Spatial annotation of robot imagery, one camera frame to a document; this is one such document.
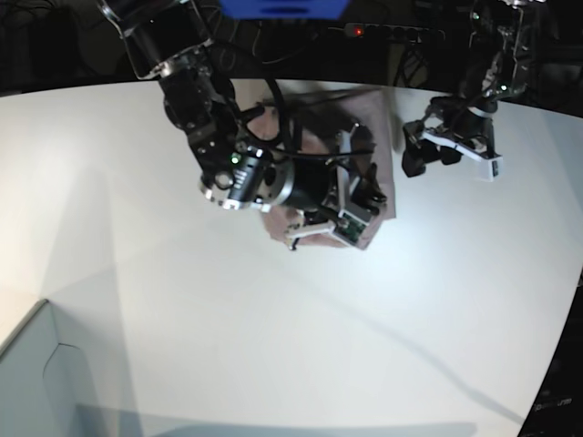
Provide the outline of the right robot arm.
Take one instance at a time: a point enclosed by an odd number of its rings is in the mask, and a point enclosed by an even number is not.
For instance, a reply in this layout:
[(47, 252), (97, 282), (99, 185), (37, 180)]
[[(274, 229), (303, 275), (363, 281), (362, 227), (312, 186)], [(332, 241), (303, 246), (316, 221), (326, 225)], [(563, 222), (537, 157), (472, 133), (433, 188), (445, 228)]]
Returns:
[(214, 37), (194, 1), (102, 1), (136, 76), (158, 82), (169, 121), (196, 158), (205, 199), (256, 209), (289, 249), (367, 248), (385, 218), (371, 129), (331, 99), (285, 96), (241, 108), (213, 55), (235, 52)]

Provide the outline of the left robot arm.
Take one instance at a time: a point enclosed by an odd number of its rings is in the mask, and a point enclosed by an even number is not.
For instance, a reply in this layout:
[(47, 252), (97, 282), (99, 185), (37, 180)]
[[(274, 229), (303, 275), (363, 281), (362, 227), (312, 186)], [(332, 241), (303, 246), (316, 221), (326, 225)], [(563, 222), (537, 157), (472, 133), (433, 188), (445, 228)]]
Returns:
[(403, 124), (402, 169), (409, 178), (426, 166), (472, 159), (481, 178), (496, 180), (498, 102), (522, 95), (536, 59), (543, 1), (476, 1), (470, 14), (469, 62), (456, 94), (433, 97), (420, 119)]

